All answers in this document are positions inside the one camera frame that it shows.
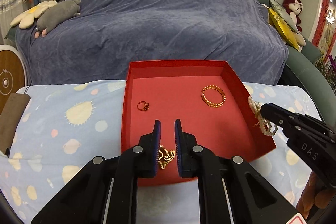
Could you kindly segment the person's hand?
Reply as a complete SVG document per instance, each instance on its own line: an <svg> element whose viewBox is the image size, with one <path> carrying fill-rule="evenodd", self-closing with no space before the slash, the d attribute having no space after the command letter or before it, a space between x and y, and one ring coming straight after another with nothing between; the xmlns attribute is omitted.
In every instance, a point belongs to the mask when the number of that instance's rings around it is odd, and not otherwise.
<svg viewBox="0 0 336 224"><path fill-rule="evenodd" d="M317 191L318 176L311 172L309 180L297 203L296 209L307 219L313 205L319 209L325 209L335 196L335 189Z"/></svg>

